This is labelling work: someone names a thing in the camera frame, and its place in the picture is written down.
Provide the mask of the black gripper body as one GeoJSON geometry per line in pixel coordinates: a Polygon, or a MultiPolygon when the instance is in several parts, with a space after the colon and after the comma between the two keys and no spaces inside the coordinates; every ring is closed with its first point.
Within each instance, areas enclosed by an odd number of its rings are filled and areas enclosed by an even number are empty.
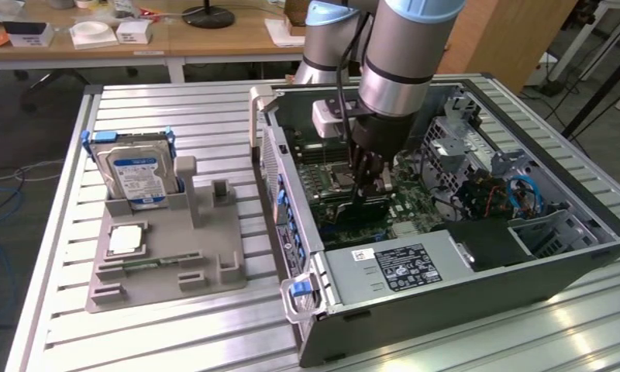
{"type": "Polygon", "coordinates": [[[401,150],[409,136],[409,116],[364,115],[352,129],[355,159],[373,154],[389,161],[401,150]]]}

